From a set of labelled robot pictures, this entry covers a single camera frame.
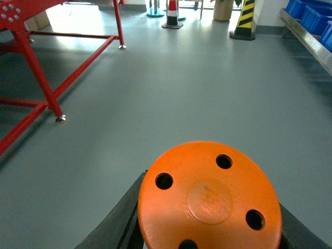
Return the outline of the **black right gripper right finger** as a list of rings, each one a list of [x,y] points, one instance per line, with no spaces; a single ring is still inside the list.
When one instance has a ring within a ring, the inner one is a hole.
[[[312,233],[281,203],[282,236],[279,248],[281,249],[331,249],[327,243]]]

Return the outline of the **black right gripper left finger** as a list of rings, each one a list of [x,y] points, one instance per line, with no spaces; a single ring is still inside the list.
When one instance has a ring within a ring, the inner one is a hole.
[[[138,197],[143,172],[110,213],[76,248],[143,248],[138,221]]]

